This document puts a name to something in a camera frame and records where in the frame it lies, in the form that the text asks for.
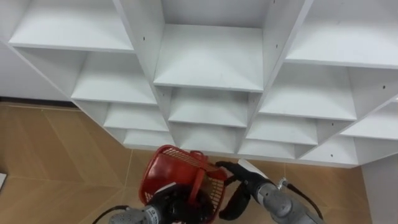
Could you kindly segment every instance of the wall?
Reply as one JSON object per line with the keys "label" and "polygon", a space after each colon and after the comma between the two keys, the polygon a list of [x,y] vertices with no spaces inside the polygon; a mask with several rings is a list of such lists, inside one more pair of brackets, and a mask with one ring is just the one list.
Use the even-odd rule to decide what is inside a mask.
{"label": "wall", "polygon": [[69,101],[2,42],[0,42],[0,96]]}
{"label": "wall", "polygon": [[374,224],[398,223],[398,155],[362,166]]}

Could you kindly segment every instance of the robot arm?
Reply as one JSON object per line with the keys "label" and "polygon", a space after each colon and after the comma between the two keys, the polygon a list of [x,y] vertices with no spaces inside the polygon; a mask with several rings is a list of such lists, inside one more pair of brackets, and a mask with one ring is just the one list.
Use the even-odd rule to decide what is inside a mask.
{"label": "robot arm", "polygon": [[153,206],[142,209],[128,207],[124,212],[117,213],[109,219],[109,224],[159,224],[162,214]]}
{"label": "robot arm", "polygon": [[[234,174],[226,181],[226,185],[235,180],[241,181],[226,208],[220,211],[220,218],[238,218],[253,197],[270,212],[278,224],[325,224],[320,213],[319,216],[312,213],[303,203],[280,190],[283,185],[289,188],[285,179],[277,187],[245,160],[239,160],[238,164],[217,162],[216,165],[223,166]],[[183,191],[183,188],[175,185],[157,192],[146,207],[127,208],[124,212],[113,215],[109,224],[170,224],[175,220],[183,220],[188,224],[205,223],[206,215],[203,216],[203,212],[199,214],[185,203],[187,200]]]}
{"label": "robot arm", "polygon": [[325,222],[309,209],[280,191],[274,184],[266,183],[257,191],[256,201],[266,208],[276,223],[286,224],[324,224]]}
{"label": "robot arm", "polygon": [[[231,162],[217,162],[216,165],[225,167],[233,176],[227,180],[227,185],[240,180],[241,185],[235,191],[226,208],[220,211],[220,218],[234,220],[243,213],[251,196],[271,214],[272,219],[279,224],[324,224],[322,215],[316,205],[286,179],[282,179],[277,187],[260,170],[248,161],[241,159],[238,164]],[[319,212],[319,216],[312,213],[303,203],[281,191],[282,186],[292,189],[305,197]]]}

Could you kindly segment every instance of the tiled floor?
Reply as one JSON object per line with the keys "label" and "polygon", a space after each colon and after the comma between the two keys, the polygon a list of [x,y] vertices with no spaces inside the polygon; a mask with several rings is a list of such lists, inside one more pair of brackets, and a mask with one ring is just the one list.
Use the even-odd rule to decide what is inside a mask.
{"label": "tiled floor", "polygon": [[[151,155],[123,148],[81,111],[2,103],[0,172],[9,177],[0,192],[0,224],[86,224],[113,205],[141,207],[137,191]],[[320,206],[327,223],[371,223],[359,167],[253,163],[275,182],[286,176]],[[230,223],[273,222],[252,200]]]}

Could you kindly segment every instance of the basket handle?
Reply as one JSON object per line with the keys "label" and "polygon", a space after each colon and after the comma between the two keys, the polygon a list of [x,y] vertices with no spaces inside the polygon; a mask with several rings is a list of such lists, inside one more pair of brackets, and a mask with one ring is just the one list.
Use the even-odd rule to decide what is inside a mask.
{"label": "basket handle", "polygon": [[205,156],[200,151],[191,151],[190,155],[200,161],[200,168],[198,169],[197,176],[195,178],[195,182],[193,184],[192,191],[188,200],[188,203],[194,204],[199,189],[201,187],[201,183],[203,182],[203,178],[205,177],[206,174],[206,171],[203,168],[207,162],[207,156]]}
{"label": "basket handle", "polygon": [[202,162],[207,161],[207,156],[203,155],[203,153],[201,151],[191,151],[190,154],[191,154],[191,156],[198,159],[199,161],[202,161]]}

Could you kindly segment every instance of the red basket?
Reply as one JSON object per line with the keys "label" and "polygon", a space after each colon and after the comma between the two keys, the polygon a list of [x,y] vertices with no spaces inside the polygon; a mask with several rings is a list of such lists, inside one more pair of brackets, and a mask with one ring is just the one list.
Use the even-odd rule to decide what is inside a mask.
{"label": "red basket", "polygon": [[185,152],[175,146],[164,145],[158,148],[148,163],[139,189],[139,197],[143,204],[147,204],[156,191],[175,182],[192,186],[188,202],[193,203],[202,184],[208,184],[207,192],[213,203],[213,216],[208,221],[211,223],[223,201],[226,179],[226,173],[207,163],[207,157],[203,153]]}

